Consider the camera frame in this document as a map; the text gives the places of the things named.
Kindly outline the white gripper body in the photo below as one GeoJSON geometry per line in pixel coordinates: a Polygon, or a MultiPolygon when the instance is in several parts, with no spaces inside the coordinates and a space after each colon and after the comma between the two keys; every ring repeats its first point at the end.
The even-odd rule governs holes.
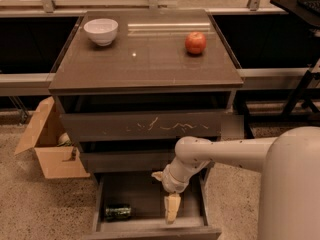
{"type": "Polygon", "coordinates": [[[162,174],[162,186],[164,190],[170,194],[180,194],[185,191],[189,185],[189,180],[177,180],[168,170],[164,170],[162,174]]]}

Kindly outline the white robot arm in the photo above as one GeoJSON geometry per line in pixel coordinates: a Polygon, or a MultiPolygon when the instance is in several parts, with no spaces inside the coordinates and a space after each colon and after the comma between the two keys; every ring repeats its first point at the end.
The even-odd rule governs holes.
{"type": "Polygon", "coordinates": [[[181,138],[172,162],[152,174],[168,193],[167,223],[175,221],[190,178],[211,162],[261,173],[257,240],[320,240],[319,127],[258,139],[181,138]]]}

